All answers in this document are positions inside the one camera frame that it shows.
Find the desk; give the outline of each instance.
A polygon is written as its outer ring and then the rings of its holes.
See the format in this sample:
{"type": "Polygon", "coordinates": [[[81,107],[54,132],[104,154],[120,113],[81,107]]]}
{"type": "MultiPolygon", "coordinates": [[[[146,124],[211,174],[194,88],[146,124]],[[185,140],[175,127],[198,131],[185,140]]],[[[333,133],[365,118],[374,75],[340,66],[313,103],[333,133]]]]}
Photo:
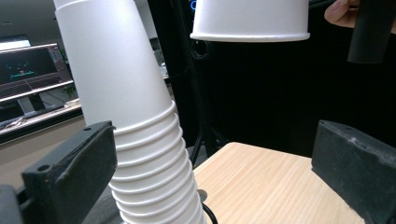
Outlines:
{"type": "Polygon", "coordinates": [[[81,115],[81,105],[74,105],[28,119],[21,125],[0,130],[0,146],[25,135],[42,131],[53,125],[80,117],[81,115]]]}
{"type": "Polygon", "coordinates": [[[311,168],[306,157],[230,143],[194,173],[219,223],[363,224],[311,168]]]}

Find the finger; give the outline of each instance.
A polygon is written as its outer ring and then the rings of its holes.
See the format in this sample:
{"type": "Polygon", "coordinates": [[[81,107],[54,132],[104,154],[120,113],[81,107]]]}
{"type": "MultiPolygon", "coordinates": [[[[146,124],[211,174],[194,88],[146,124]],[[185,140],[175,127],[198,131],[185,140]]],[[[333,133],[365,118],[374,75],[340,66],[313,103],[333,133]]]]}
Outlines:
{"type": "Polygon", "coordinates": [[[326,9],[324,18],[335,25],[354,27],[357,13],[357,8],[349,8],[347,0],[337,0],[326,9]]]}
{"type": "Polygon", "coordinates": [[[360,0],[349,0],[349,5],[353,7],[358,7],[360,3],[360,0]]]}

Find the computer monitor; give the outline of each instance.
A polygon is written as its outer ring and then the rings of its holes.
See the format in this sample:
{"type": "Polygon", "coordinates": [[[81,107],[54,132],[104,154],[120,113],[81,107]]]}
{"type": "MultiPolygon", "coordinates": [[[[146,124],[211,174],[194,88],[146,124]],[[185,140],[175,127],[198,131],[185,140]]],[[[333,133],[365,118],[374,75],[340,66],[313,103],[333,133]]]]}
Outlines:
{"type": "Polygon", "coordinates": [[[73,83],[57,44],[0,51],[0,103],[73,83]]]}

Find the white paper cup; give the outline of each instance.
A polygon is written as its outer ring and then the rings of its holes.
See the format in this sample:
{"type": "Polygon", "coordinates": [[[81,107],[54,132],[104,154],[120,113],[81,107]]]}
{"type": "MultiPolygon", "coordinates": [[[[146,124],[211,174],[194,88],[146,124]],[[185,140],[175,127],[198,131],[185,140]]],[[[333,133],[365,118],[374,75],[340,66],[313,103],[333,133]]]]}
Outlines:
{"type": "Polygon", "coordinates": [[[181,179],[183,177],[183,169],[188,169],[191,166],[189,160],[185,160],[186,156],[182,158],[182,165],[172,164],[170,167],[154,167],[143,175],[129,176],[118,179],[111,179],[111,188],[123,190],[139,190],[139,189],[157,189],[165,186],[173,179],[181,179]]]}
{"type": "Polygon", "coordinates": [[[171,105],[161,114],[147,120],[142,120],[140,123],[115,130],[114,138],[118,147],[117,150],[122,150],[123,147],[131,145],[132,142],[136,142],[138,144],[155,133],[159,134],[172,123],[178,126],[178,116],[175,111],[176,104],[171,101],[171,105]]]}
{"type": "Polygon", "coordinates": [[[280,42],[309,37],[309,0],[199,0],[192,39],[280,42]]]}
{"type": "Polygon", "coordinates": [[[161,192],[161,189],[122,190],[113,186],[110,187],[117,201],[131,206],[138,206],[158,203],[186,188],[191,182],[195,182],[193,175],[183,175],[182,178],[174,179],[166,186],[163,186],[166,189],[164,192],[161,192]]]}
{"type": "Polygon", "coordinates": [[[118,145],[116,139],[118,164],[120,166],[134,165],[152,160],[159,154],[163,155],[172,149],[175,141],[181,139],[181,135],[182,131],[178,126],[177,117],[174,117],[173,122],[168,124],[167,127],[157,130],[156,133],[152,133],[144,139],[124,145],[118,145]]]}
{"type": "Polygon", "coordinates": [[[177,203],[173,209],[163,213],[133,214],[122,210],[120,210],[120,213],[121,216],[125,218],[124,220],[130,223],[147,223],[147,220],[149,220],[150,223],[189,223],[189,221],[186,220],[191,220],[191,215],[187,215],[185,211],[193,211],[193,215],[199,213],[200,201],[197,199],[196,194],[197,193],[189,194],[187,198],[183,199],[183,202],[177,203]]]}
{"type": "Polygon", "coordinates": [[[114,195],[114,198],[117,198],[117,205],[122,211],[132,211],[136,214],[144,214],[144,213],[161,213],[166,210],[172,209],[177,203],[180,203],[183,198],[186,198],[191,192],[196,189],[195,182],[189,182],[188,186],[185,188],[178,188],[177,191],[174,191],[168,197],[164,197],[159,201],[151,201],[146,203],[125,203],[122,199],[118,198],[117,195],[114,195]]]}
{"type": "Polygon", "coordinates": [[[186,151],[186,143],[184,140],[175,141],[173,145],[165,146],[162,148],[160,153],[156,153],[154,156],[148,156],[148,159],[141,160],[143,162],[134,162],[119,164],[116,173],[113,175],[113,179],[123,179],[128,176],[143,175],[147,171],[157,169],[157,167],[170,167],[174,163],[180,163],[184,160],[186,151]]]}

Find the black tube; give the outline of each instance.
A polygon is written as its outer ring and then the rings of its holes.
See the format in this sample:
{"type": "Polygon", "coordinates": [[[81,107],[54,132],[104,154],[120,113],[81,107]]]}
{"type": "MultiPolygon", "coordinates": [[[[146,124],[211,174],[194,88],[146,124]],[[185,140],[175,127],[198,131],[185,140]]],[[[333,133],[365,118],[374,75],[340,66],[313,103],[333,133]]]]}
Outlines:
{"type": "Polygon", "coordinates": [[[382,63],[396,17],[396,0],[361,0],[347,60],[382,63]]]}

